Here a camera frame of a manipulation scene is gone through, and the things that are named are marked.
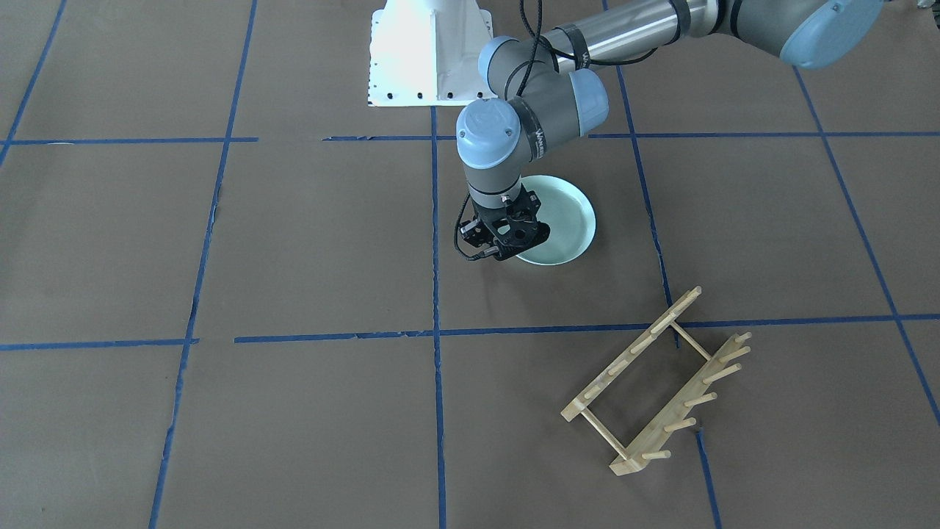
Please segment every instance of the wooden dowel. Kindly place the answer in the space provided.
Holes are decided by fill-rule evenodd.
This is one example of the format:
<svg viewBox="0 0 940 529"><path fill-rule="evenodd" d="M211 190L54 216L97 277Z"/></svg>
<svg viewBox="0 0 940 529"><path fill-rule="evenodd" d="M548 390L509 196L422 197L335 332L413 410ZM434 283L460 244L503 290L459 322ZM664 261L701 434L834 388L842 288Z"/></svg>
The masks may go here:
<svg viewBox="0 0 940 529"><path fill-rule="evenodd" d="M716 399L716 398L718 398L718 393L714 393L714 392L712 392L712 393L705 393L705 394L703 394L702 396L700 396L699 398L694 398L694 399L692 399L692 400L687 400L687 401L685 401L683 404L685 405L686 408L691 408L692 406L698 406L699 404L704 404L704 403L706 403L706 402L713 401L713 400Z"/></svg>
<svg viewBox="0 0 940 529"><path fill-rule="evenodd" d="M706 384L711 384L712 382L715 382L717 379L727 377L728 375L735 373L737 371L741 371L740 363L736 363L734 365L726 367L725 369L722 369L721 371L719 371L718 373L715 373L714 375L710 377L705 377L702 379L702 382Z"/></svg>
<svg viewBox="0 0 940 529"><path fill-rule="evenodd" d="M666 433L672 433L672 432L674 432L674 431L676 431L676 430L681 430L681 429L683 429L683 428L687 428L687 427L689 427L689 426L694 426L694 425L696 425L696 418L695 418L695 417L689 417L688 419L686 419L686 420L684 420L684 421L679 421L678 423L675 423L675 424L673 424L673 425L666 426L666 427L663 428L663 430L664 430Z"/></svg>
<svg viewBox="0 0 940 529"><path fill-rule="evenodd" d="M672 322L672 323L669 324L669 325L672 326L672 328L675 329L676 332L678 332L679 335L680 335L686 342L689 343L689 345L691 345L696 351L698 351L698 354L701 355L702 357L704 357L706 361L712 359L712 355L708 354L708 352L705 351L705 348L702 347L701 345L699 345L698 342L696 342L695 338L689 336L689 333L688 333L688 332L685 332L685 329L679 327L679 324L677 324L676 322Z"/></svg>
<svg viewBox="0 0 940 529"><path fill-rule="evenodd" d="M749 352L751 352L751 348L748 346L744 346L738 349L737 351L734 351L733 353L728 353L727 355L721 357L720 359L718 359L718 361L720 361L721 363L728 363L738 357L742 357L746 355Z"/></svg>
<svg viewBox="0 0 940 529"><path fill-rule="evenodd" d="M672 452L669 452L668 450L661 450L659 452L647 452L641 457L643 457L647 461L649 461L650 459L669 459L670 457L672 457Z"/></svg>
<svg viewBox="0 0 940 529"><path fill-rule="evenodd" d="M623 448L623 445L620 444L620 441L617 441L617 438L614 437L614 434L610 433L610 430L607 429L607 426L604 426L590 409L582 409L581 414L585 416L585 419L587 419L590 425L594 426L594 429L597 430L597 433L601 434L601 437L607 441L607 444L610 444L610 446L617 451L620 457L623 457L624 460L629 459L629 457L627 457L627 450Z"/></svg>

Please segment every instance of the plate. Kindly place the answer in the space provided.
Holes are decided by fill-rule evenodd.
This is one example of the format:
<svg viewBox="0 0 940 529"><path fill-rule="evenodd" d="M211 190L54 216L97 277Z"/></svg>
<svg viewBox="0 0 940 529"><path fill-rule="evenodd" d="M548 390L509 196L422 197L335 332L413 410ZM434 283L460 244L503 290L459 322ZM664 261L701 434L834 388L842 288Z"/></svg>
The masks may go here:
<svg viewBox="0 0 940 529"><path fill-rule="evenodd" d="M585 252L594 240L597 219L590 200L572 183L545 174L522 179L541 200L536 217L552 229L548 240L516 257L533 265L564 265Z"/></svg>

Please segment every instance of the blue joint cap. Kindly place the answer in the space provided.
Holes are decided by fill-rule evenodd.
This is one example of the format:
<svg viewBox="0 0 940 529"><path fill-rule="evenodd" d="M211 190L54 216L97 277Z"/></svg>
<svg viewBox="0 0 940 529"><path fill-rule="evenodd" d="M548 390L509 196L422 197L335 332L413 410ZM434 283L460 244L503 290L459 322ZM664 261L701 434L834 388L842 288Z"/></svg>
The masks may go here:
<svg viewBox="0 0 940 529"><path fill-rule="evenodd" d="M607 119L610 112L607 89L597 73L587 68L575 70L568 76L572 80L574 102L578 107L578 127L583 136Z"/></svg>
<svg viewBox="0 0 940 529"><path fill-rule="evenodd" d="M496 37L493 40L490 40L483 46L483 49L479 52L479 57L477 58L477 71L479 76L483 78L483 81L486 82L487 86L490 85L490 76L488 72L490 71L490 61L493 60L493 56L496 55L496 50L500 46L509 42L510 40L518 40L513 37Z"/></svg>
<svg viewBox="0 0 940 529"><path fill-rule="evenodd" d="M519 116L501 99L477 99L457 118L457 152L464 164L488 169L501 164L519 143Z"/></svg>
<svg viewBox="0 0 940 529"><path fill-rule="evenodd" d="M883 5L883 0L829 0L790 35L780 58L810 70L829 66L865 37Z"/></svg>

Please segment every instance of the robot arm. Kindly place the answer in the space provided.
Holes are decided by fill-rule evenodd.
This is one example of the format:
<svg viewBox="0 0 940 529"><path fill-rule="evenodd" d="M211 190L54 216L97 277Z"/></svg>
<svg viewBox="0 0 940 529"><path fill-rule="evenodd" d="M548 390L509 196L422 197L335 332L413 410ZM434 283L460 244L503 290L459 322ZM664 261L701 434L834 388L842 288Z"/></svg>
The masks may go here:
<svg viewBox="0 0 940 529"><path fill-rule="evenodd" d="M563 24L533 40L497 37L479 73L497 99L468 105L457 120L457 150L473 202L460 223L469 259L508 259L548 239L538 197L520 183L522 167L586 135L607 118L594 70L625 64L685 36L724 33L802 68L832 64L862 40L884 0L633 0ZM528 77L525 72L531 69ZM525 80L525 91L520 85Z"/></svg>

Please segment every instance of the blue tape line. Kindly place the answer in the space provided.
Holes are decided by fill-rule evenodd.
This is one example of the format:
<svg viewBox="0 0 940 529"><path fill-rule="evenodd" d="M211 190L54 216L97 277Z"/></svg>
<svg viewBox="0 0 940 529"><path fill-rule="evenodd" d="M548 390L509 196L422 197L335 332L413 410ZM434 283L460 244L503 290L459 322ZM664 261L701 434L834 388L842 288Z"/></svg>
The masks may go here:
<svg viewBox="0 0 940 529"><path fill-rule="evenodd" d="M714 529L721 529L721 513L718 512L718 500L714 496L712 468L708 464L708 453L705 452L705 440L701 429L696 432L696 444L698 445L698 457L702 461L702 473L705 474L705 488L708 490L708 501L709 504L712 505Z"/></svg>
<svg viewBox="0 0 940 529"><path fill-rule="evenodd" d="M334 340L377 340L382 338L420 338L432 336L431 330L386 332L337 332L329 334L284 334L276 336L239 336L236 344L271 344L278 342L329 342Z"/></svg>
<svg viewBox="0 0 940 529"><path fill-rule="evenodd" d="M433 320L434 320L434 406L437 415L437 523L440 529L447 528L447 481L444 464L444 385L441 377L441 309L440 309L440 267L438 244L438 189L437 189L437 107L431 107L431 240L432 269L434 277Z"/></svg>
<svg viewBox="0 0 940 529"><path fill-rule="evenodd" d="M656 230L656 216L652 211L652 202L650 201L650 190L647 188L646 171L643 170L643 159L640 157L640 144L636 139L636 128L634 127L634 115L630 111L630 98L627 95L627 85L623 81L623 70L617 66L617 78L620 82L620 96L623 98L623 109L627 114L627 125L630 127L630 141L634 146L634 159L636 161L636 172L640 178L640 188L643 191L643 203L646 205L647 216L650 218L650 232L652 233L652 243L656 247L656 258L659 260L659 273L662 276L663 292L666 294L666 305L672 306L672 290L669 288L669 277L666 274L666 260L663 257L663 247L659 243L659 233Z"/></svg>
<svg viewBox="0 0 940 529"><path fill-rule="evenodd" d="M809 113L812 114L813 120L816 121L816 128L819 130L820 136L822 137L822 144L825 147L826 154L829 156L829 162L832 164L832 169L836 173L838 186L842 189L842 195L845 197L845 201L849 205L849 211L852 212L852 219L855 222L855 227L858 229L858 234L862 237L862 242L865 245L865 251L869 255L871 266L874 268L875 275L878 277L878 282L881 284L882 292L885 293L885 299L887 300L888 307L891 309L891 314L894 316L895 325L898 326L898 332L901 333L901 339L904 341L904 346L907 348L907 354L911 358L911 363L914 365L917 378L920 380L920 387L923 388L924 395L927 396L927 402L930 403L931 410L933 411L933 418L936 420L937 424L940 425L940 408L937 407L937 402L936 399L933 398L933 391L931 390L931 386L927 382L927 378L924 376L923 369L920 367L920 361L917 359L917 353L914 351L914 348L911 346L911 342L907 337L907 330L904 329L904 324L901 321L901 316L898 314L898 308L895 306L894 298L891 296L891 291L887 287L885 275L882 274L881 267L878 265L878 259L875 258L874 249L871 246L868 235L865 233L865 227L862 226L861 217L858 215L858 211L855 209L852 195L849 193L849 187L845 184L845 179L842 177L842 171L838 167L836 156L833 154L832 147L829 145L829 139L826 137L826 132L823 130L823 123L820 121L819 115L816 113L816 106L813 104L812 98L809 97L807 84L803 81L803 75L800 74L800 71L795 66L793 67L793 73L796 74L796 80L799 82L800 89L803 91L803 96L807 100Z"/></svg>
<svg viewBox="0 0 940 529"><path fill-rule="evenodd" d="M862 136L862 137L920 137L940 136L935 131L895 131L895 132L842 132L826 133L827 136ZM640 138L695 138L695 137L819 137L818 132L730 132L730 133L636 133ZM589 134L591 139L626 139L630 133ZM454 141L456 136L438 136L438 141ZM329 136L321 141L431 141L430 136Z"/></svg>
<svg viewBox="0 0 940 529"><path fill-rule="evenodd" d="M587 135L594 139L625 139L630 133L608 133ZM819 133L768 132L768 133L636 133L642 138L696 138L696 137L819 137Z"/></svg>
<svg viewBox="0 0 940 529"><path fill-rule="evenodd" d="M822 318L777 318L757 320L724 320L704 322L681 322L684 328L690 329L717 329L722 327L775 327L789 325L829 325L843 323L875 323L894 321L892 315L872 316L834 316Z"/></svg>
<svg viewBox="0 0 940 529"><path fill-rule="evenodd" d="M894 132L841 132L825 133L826 136L847 136L847 137L930 137L940 136L940 131L894 131Z"/></svg>
<svg viewBox="0 0 940 529"><path fill-rule="evenodd" d="M329 136L321 141L431 141L431 136Z"/></svg>
<svg viewBox="0 0 940 529"><path fill-rule="evenodd" d="M257 142L257 136L233 137L232 143ZM126 145L141 143L224 143L224 137L103 137L103 138L73 138L73 139L15 139L12 145L51 145L56 143L70 143L72 145Z"/></svg>
<svg viewBox="0 0 940 529"><path fill-rule="evenodd" d="M232 138L232 130L235 128L235 114L238 112L238 100L242 92L242 79L244 78L244 67L248 61L248 48L251 45L251 33L255 26L255 14L258 11L258 0L252 0L251 13L248 15L248 27L245 30L244 45L242 47L242 60L239 64L238 77L235 80L235 91L232 94L231 108L228 111L228 127L226 129L226 140L222 144L222 155L219 158L219 170L215 176L215 188L212 191L212 204L209 209L209 220L206 224L206 236L202 243L202 255L199 258L199 271L196 273L196 287L193 290L193 308L189 314L189 322L186 325L186 343L182 347L180 354L180 369L177 372L176 390L173 398L173 418L170 421L170 427L166 430L166 440L164 441L163 457L160 461L160 473L157 476L156 490L153 492L153 507L150 509L149 529L156 529L157 519L160 516L160 504L164 495L164 484L166 482L166 468L169 464L170 453L173 449L173 438L176 433L176 423L180 416L180 400L182 398L183 373L186 371L186 364L189 361L190 340L193 338L193 331L196 327L196 314L199 310L199 295L202 292L202 281L206 275L206 262L209 260L209 246L212 244L212 229L215 226L215 211L219 205L219 191L222 188L222 180L226 172L226 162L228 160L228 146Z"/></svg>
<svg viewBox="0 0 940 529"><path fill-rule="evenodd" d="M900 314L898 316L901 321L930 321L930 320L940 320L940 313L938 314Z"/></svg>
<svg viewBox="0 0 940 529"><path fill-rule="evenodd" d="M13 124L9 127L9 133L7 133L7 142L3 146L3 150L0 151L0 167L3 166L4 160L7 159L7 152L9 152L9 147L13 138L16 136L16 129L20 127L20 121L23 120L23 113L26 110L26 104L29 103L29 96L33 95L33 88L36 86L36 80L39 79L39 72L42 71L42 65L46 62L46 57L49 55L49 48L53 45L53 39L55 38L55 32L58 31L58 25L62 21L62 13L65 12L65 3L66 0L62 0L59 3L58 12L55 14L55 21L53 22L53 27L49 30L49 37L46 39L46 45L42 47L42 53L39 55L39 62L36 64L36 69L33 71L33 76L29 78L29 84L26 86L26 92L23 94L23 99L20 101L20 108L16 111L16 118L13 119Z"/></svg>
<svg viewBox="0 0 940 529"><path fill-rule="evenodd" d="M0 344L0 351L47 351L62 349L106 349L114 347L141 347L145 345L184 345L185 338L171 340L114 340L109 342L47 342L42 344Z"/></svg>
<svg viewBox="0 0 940 529"><path fill-rule="evenodd" d="M549 332L599 332L605 330L641 330L649 323L614 325L560 325L548 327L495 327L481 329L444 329L441 336L476 336L481 334L543 334Z"/></svg>
<svg viewBox="0 0 940 529"><path fill-rule="evenodd" d="M940 320L940 314L905 314L901 319L910 321ZM715 321L689 321L681 322L688 329L720 329L726 327L785 327L800 325L837 325L852 323L878 323L892 322L895 317L890 314L873 314L863 316L830 316L815 318L770 318L751 320L715 320ZM544 327L493 327L470 329L439 329L440 336L479 336L486 334L545 334L554 332L603 332L617 330L643 330L651 322L627 323L609 325L561 325ZM373 340L383 338L422 338L433 336L433 329L426 330L399 330L381 332L344 332L324 334L291 334L274 336L239 336L235 338L236 344L265 344L277 342L321 342L330 340Z"/></svg>

